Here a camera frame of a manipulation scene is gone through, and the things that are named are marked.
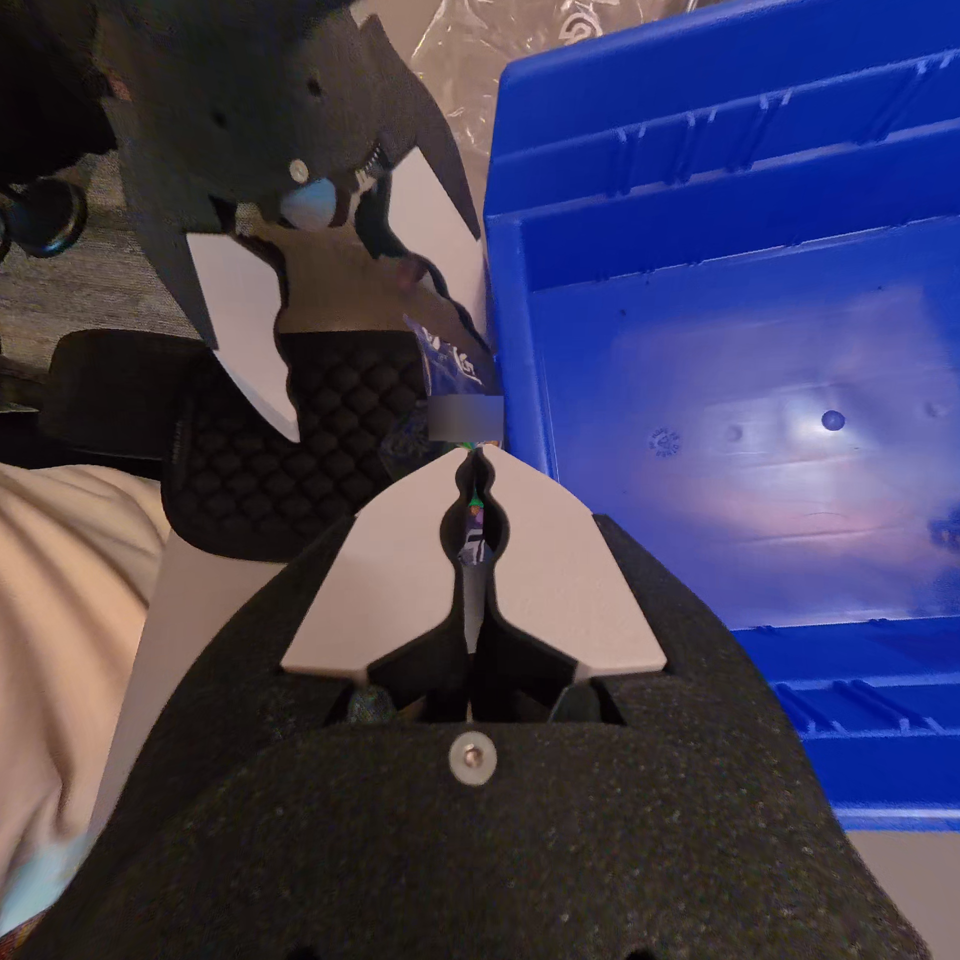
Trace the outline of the blue plastic bin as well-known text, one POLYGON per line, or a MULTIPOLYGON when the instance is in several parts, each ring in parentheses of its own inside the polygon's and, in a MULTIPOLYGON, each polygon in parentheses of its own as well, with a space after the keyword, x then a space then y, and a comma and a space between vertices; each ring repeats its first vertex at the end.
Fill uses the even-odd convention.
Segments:
POLYGON ((736 2, 499 83, 510 452, 734 633, 855 831, 958 831, 958 48, 958 2, 736 2))

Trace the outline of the clear plastic bag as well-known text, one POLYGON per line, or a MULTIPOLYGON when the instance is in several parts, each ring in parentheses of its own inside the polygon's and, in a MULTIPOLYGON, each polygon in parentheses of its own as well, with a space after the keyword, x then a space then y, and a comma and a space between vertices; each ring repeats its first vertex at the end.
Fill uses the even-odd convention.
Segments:
POLYGON ((710 1, 443 1, 412 54, 414 73, 460 148, 488 156, 499 78, 510 63, 688 14, 710 1))

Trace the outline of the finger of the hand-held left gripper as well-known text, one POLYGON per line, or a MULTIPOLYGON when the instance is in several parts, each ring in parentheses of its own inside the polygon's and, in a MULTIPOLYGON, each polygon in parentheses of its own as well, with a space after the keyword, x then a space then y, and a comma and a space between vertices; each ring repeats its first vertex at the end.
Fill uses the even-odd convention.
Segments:
POLYGON ((260 417, 298 443, 290 370, 277 340, 282 287, 276 268, 228 234, 187 233, 186 243, 212 326, 213 354, 260 417))
POLYGON ((465 211, 419 146, 382 173, 358 200, 358 236, 375 259, 404 261, 416 284, 449 306, 462 340, 492 356, 486 336, 489 279, 470 191, 465 211))

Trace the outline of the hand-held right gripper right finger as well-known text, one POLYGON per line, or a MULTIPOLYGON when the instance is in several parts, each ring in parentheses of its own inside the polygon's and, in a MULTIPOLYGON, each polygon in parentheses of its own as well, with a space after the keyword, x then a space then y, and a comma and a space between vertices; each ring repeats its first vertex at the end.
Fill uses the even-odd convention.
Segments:
POLYGON ((663 671, 666 654, 591 510, 512 454, 480 453, 488 510, 505 522, 490 570, 505 627, 541 644, 573 681, 663 671))

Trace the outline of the printed bag of small bricks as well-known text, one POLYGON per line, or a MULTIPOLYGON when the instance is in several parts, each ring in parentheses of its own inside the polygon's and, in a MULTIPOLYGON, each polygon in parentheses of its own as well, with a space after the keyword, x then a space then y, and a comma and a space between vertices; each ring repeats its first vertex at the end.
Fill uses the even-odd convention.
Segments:
MULTIPOLYGON (((426 398, 414 402, 379 444, 379 460, 393 481, 413 474, 442 455, 461 448, 500 448, 505 409, 496 378, 481 371, 460 347, 404 317, 420 357, 426 398)), ((491 557, 485 532, 485 503, 474 486, 463 522, 458 562, 463 577, 464 638, 476 652, 486 594, 486 563, 491 557)))

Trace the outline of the black textured seat cushion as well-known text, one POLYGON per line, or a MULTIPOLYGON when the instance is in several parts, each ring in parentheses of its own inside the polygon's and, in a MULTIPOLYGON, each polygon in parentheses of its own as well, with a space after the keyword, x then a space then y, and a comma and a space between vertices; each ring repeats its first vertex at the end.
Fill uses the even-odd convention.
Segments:
POLYGON ((271 427, 201 342, 75 331, 54 349, 40 427, 74 450, 162 468, 174 533, 199 550, 288 562, 399 479, 388 443, 426 402, 415 335, 289 333, 299 441, 271 427))

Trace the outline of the black chair caster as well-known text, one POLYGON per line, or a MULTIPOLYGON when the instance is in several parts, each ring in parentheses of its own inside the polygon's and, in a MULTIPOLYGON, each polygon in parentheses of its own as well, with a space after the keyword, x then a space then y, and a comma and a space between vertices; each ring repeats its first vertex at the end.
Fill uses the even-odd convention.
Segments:
POLYGON ((2 185, 1 197, 2 259, 12 246, 30 258, 60 256, 86 227, 87 196, 66 180, 45 177, 20 187, 2 185))

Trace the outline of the grey desk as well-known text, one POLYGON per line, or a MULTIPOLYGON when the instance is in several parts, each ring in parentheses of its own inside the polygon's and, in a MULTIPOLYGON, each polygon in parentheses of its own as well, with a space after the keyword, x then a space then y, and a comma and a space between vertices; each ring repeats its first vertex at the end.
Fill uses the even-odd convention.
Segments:
POLYGON ((847 829, 735 634, 594 520, 667 657, 534 673, 487 589, 482 666, 522 686, 441 722, 351 724, 282 642, 340 521, 198 651, 69 889, 78 958, 958 958, 958 830, 847 829))

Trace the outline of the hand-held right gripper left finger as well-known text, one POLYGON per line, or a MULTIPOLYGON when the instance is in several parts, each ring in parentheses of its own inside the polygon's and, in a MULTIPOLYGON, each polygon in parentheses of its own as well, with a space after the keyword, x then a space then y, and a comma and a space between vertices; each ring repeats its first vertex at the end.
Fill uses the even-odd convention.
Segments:
POLYGON ((290 673, 370 681, 375 666, 453 615, 464 639, 458 538, 473 452, 455 448, 388 486, 355 516, 283 655, 290 673))

